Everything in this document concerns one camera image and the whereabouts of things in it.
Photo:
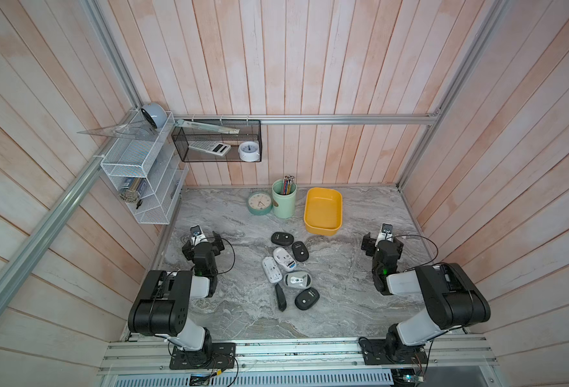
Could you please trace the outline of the yellow storage box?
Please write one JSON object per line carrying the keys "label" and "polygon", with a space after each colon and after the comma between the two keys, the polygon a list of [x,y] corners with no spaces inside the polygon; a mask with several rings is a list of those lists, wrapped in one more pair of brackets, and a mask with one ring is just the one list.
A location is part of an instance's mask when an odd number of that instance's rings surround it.
{"label": "yellow storage box", "polygon": [[305,200],[304,223],[307,232],[333,236],[343,224],[343,196],[337,190],[314,187]]}

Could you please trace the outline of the black mouse top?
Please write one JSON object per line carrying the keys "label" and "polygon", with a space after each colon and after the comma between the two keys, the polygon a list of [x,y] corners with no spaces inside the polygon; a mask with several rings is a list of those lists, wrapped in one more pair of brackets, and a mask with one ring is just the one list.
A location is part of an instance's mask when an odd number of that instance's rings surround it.
{"label": "black mouse top", "polygon": [[271,242],[281,247],[288,247],[293,244],[294,236],[288,232],[274,232],[271,235]]}

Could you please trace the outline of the grey white mouse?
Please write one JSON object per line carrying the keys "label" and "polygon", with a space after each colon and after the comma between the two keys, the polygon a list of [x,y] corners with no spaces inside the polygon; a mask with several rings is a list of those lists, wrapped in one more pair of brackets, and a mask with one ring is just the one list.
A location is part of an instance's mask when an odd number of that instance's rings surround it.
{"label": "grey white mouse", "polygon": [[308,272],[290,272],[284,276],[284,283],[289,288],[306,290],[311,287],[312,277]]}

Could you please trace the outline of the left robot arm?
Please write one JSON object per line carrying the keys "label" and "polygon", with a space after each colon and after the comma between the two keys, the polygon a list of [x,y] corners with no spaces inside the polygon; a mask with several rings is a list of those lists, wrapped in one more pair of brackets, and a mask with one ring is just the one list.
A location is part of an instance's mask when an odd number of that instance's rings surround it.
{"label": "left robot arm", "polygon": [[147,273],[127,319],[132,333],[163,337],[186,352],[211,352],[208,329],[189,317],[193,299],[210,298],[218,285],[216,257],[225,249],[221,235],[207,237],[199,226],[191,228],[191,237],[182,248],[194,264],[190,270]]}

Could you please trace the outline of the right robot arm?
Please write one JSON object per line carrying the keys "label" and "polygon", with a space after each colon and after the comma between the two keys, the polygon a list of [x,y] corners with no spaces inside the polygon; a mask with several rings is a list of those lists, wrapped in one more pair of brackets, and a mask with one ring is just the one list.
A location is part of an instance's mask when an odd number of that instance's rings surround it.
{"label": "right robot arm", "polygon": [[404,243],[389,225],[373,238],[363,237],[361,249],[372,258],[373,284],[384,296],[420,294],[424,308],[414,317],[389,327],[384,340],[359,338],[365,364],[409,364],[423,361],[427,343],[452,329],[490,320],[491,309],[481,291],[459,264],[439,263],[398,271]]}

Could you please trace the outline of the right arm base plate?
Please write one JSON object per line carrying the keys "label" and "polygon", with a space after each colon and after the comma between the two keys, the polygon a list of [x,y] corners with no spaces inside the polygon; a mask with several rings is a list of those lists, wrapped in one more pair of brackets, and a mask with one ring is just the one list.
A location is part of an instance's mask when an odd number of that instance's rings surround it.
{"label": "right arm base plate", "polygon": [[426,364],[428,356],[423,346],[405,346],[392,336],[384,340],[358,338],[366,365]]}

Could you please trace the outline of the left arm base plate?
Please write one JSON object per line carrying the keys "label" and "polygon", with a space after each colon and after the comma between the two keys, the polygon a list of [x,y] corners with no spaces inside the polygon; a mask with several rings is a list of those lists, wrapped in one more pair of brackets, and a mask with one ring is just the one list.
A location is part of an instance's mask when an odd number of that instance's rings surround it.
{"label": "left arm base plate", "polygon": [[208,343],[199,351],[191,352],[173,348],[169,368],[171,370],[217,369],[235,367],[235,343]]}

